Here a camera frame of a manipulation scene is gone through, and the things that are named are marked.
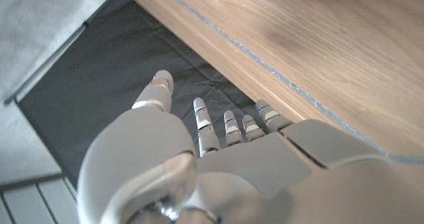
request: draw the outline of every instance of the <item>robotic hand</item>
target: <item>robotic hand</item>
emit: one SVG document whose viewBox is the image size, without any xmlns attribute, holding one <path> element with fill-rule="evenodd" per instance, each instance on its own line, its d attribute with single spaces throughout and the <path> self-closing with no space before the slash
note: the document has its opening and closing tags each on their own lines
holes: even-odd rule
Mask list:
<svg viewBox="0 0 424 224">
<path fill-rule="evenodd" d="M 293 123 L 265 101 L 268 126 L 224 114 L 221 149 L 193 102 L 201 158 L 169 114 L 172 76 L 159 71 L 131 110 L 90 146 L 78 182 L 82 223 L 424 223 L 424 197 L 377 150 L 325 123 Z"/>
</svg>

